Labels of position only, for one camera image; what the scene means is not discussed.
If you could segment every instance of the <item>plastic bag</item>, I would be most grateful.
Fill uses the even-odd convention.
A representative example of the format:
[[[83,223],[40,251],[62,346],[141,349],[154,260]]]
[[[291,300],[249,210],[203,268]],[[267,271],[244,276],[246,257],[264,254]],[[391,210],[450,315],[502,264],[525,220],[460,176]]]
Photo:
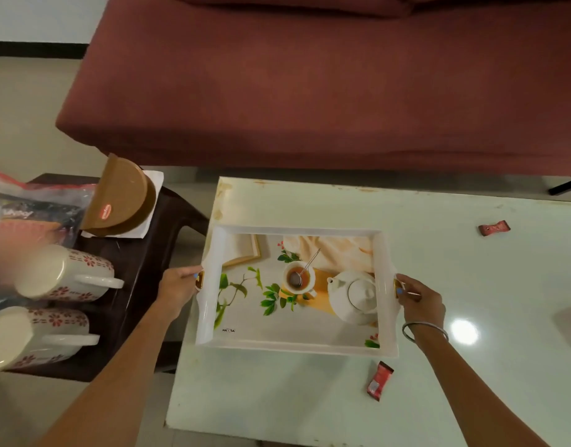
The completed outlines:
[[[0,296],[14,294],[14,270],[34,248],[73,247],[95,188],[21,183],[0,173]]]

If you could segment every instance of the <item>teacup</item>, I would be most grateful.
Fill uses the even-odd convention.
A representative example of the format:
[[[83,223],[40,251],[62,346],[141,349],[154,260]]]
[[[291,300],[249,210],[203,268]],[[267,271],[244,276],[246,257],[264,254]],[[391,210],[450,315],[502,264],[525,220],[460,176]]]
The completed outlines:
[[[14,279],[16,291],[33,300],[94,301],[123,286],[109,260],[55,244],[36,251]]]
[[[98,335],[89,334],[89,319],[80,310],[0,310],[0,370],[59,362],[98,341]]]
[[[304,268],[306,266],[306,262],[296,261],[288,263],[285,268],[283,269],[283,277],[281,288],[286,289],[289,293],[293,293],[294,295],[302,295],[304,293],[308,293],[312,296],[316,296],[316,292],[312,290],[314,288],[314,284],[316,283],[316,275],[314,274],[314,269],[309,266],[308,270],[305,273],[308,273],[310,277],[308,282],[305,282],[303,287],[294,287],[289,283],[289,274],[292,272],[294,268]]]

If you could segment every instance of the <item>tiled floor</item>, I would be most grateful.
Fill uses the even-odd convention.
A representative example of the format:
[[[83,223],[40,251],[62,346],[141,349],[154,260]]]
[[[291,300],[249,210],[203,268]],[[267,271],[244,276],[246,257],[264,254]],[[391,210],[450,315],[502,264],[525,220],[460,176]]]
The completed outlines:
[[[105,158],[97,150],[73,142],[54,127],[54,119],[78,61],[0,58],[0,171],[19,180],[43,172],[98,175]],[[210,214],[219,175],[275,180],[339,183],[373,187],[428,189],[471,194],[545,198],[548,186],[566,178],[414,174],[398,172],[333,172],[311,170],[200,170],[166,168],[168,186],[203,213]],[[571,200],[571,193],[562,196]],[[172,264],[200,262],[204,238],[183,229]],[[170,327],[169,338],[181,339],[185,317]],[[143,416],[141,447],[245,447],[253,441],[174,432],[163,427],[173,376],[155,376]],[[28,445],[54,421],[85,384],[15,374],[0,374],[0,446]]]

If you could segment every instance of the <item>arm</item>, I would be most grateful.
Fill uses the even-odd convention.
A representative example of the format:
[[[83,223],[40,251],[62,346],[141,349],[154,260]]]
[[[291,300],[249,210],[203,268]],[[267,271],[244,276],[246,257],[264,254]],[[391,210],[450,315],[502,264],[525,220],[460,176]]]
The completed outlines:
[[[193,273],[200,266],[163,273],[157,300],[118,353],[54,423],[37,447],[132,447],[155,362],[172,320],[194,292]]]
[[[442,328],[445,307],[441,296],[420,281],[405,275],[397,278],[406,289],[399,295],[406,321],[426,321]],[[548,447],[490,390],[441,332],[425,325],[409,329],[430,362],[469,447]]]

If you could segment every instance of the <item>bangle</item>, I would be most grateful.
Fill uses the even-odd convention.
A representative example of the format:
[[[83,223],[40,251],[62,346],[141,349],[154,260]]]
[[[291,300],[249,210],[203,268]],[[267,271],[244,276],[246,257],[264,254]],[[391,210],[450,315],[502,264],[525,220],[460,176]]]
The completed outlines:
[[[403,333],[403,335],[405,336],[405,338],[407,338],[408,340],[411,340],[411,341],[414,342],[414,343],[416,343],[416,340],[415,340],[414,338],[409,337],[409,336],[408,336],[408,333],[405,332],[405,328],[407,328],[408,326],[411,326],[411,325],[426,325],[426,326],[430,326],[431,328],[436,328],[436,329],[438,329],[440,332],[443,333],[445,339],[447,339],[447,342],[448,342],[448,334],[447,334],[447,332],[446,332],[445,330],[443,330],[441,327],[438,327],[437,325],[435,325],[434,323],[430,323],[430,322],[427,322],[427,321],[409,321],[409,322],[407,322],[407,323],[405,323],[405,324],[403,325],[403,328],[401,328],[401,332]]]

